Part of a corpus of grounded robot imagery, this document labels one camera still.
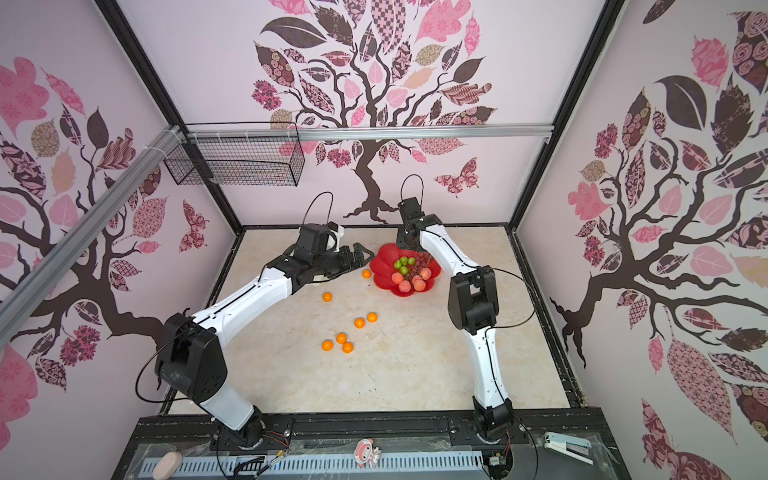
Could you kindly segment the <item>red flower fruit bowl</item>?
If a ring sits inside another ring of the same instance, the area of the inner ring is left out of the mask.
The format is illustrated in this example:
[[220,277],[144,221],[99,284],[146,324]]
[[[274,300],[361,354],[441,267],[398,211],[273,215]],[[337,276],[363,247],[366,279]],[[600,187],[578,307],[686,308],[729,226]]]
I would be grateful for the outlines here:
[[377,287],[399,297],[429,291],[442,272],[429,253],[402,249],[395,243],[379,248],[370,270]]

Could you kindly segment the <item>purple grape bunch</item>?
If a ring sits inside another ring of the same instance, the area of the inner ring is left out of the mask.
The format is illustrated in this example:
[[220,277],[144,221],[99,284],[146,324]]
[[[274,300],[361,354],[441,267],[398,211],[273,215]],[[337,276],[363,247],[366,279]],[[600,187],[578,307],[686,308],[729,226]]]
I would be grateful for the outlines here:
[[435,260],[428,252],[417,252],[414,256],[412,271],[421,275],[423,271],[428,271],[428,276],[435,274]]

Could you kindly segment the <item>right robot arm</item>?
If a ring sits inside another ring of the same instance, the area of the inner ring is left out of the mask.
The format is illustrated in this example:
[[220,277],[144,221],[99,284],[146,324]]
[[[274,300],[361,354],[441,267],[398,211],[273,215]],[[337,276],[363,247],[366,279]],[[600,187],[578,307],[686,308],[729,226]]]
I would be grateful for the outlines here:
[[440,219],[424,213],[417,198],[400,201],[398,208],[403,225],[398,228],[397,245],[428,253],[450,276],[447,312],[470,350],[475,428],[484,441],[495,442],[513,425],[514,407],[496,349],[499,298],[494,270],[467,256]]

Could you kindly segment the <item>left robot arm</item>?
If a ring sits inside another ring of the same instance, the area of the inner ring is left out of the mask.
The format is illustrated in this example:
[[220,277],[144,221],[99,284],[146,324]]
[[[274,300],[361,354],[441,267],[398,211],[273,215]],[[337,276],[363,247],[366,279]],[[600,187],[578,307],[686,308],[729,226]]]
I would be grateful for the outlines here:
[[242,448],[258,446],[265,426],[261,411],[228,380],[224,349],[261,314],[304,286],[367,266],[374,252],[360,243],[343,245],[343,235],[334,222],[301,226],[296,242],[251,282],[201,311],[177,313],[164,325],[156,376],[213,417]]

